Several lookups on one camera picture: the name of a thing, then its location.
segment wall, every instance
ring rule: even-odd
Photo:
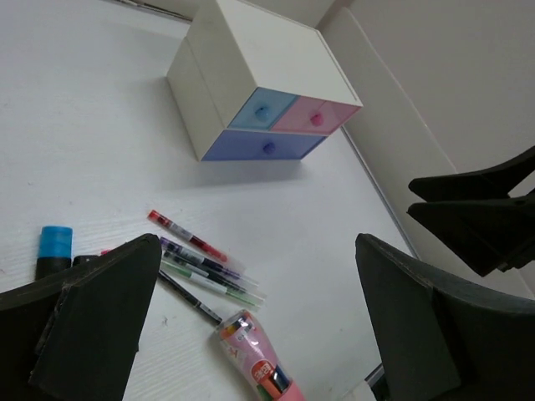
[[[193,18],[202,1],[146,0],[145,3]],[[334,0],[249,0],[249,2],[279,13],[284,17],[315,27],[334,3]]]
[[[528,0],[340,0],[320,24],[364,103],[347,129],[416,253],[523,297],[535,267],[481,279],[406,215],[419,201],[406,186],[535,145],[534,18]]]

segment blue drawer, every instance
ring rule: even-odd
[[[230,123],[230,128],[265,129],[274,125],[297,98],[276,90],[258,88]]]
[[[319,135],[274,134],[226,129],[202,160],[299,160],[322,143],[325,138]]]

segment pink knob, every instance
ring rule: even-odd
[[[321,113],[315,113],[312,117],[310,117],[310,122],[314,127],[319,127],[324,124],[324,115]]]

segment white table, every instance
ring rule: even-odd
[[[379,363],[354,239],[406,247],[341,132],[301,163],[198,163],[164,78],[187,24],[98,0],[3,2],[0,18],[0,291],[33,280],[41,226],[94,253],[161,233],[156,208],[247,264],[309,400]],[[187,287],[223,317],[241,308]],[[157,284],[125,399],[250,399],[212,332]]]

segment white drawer box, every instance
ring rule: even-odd
[[[203,3],[167,77],[199,160],[301,159],[362,106],[318,31],[240,0]]]

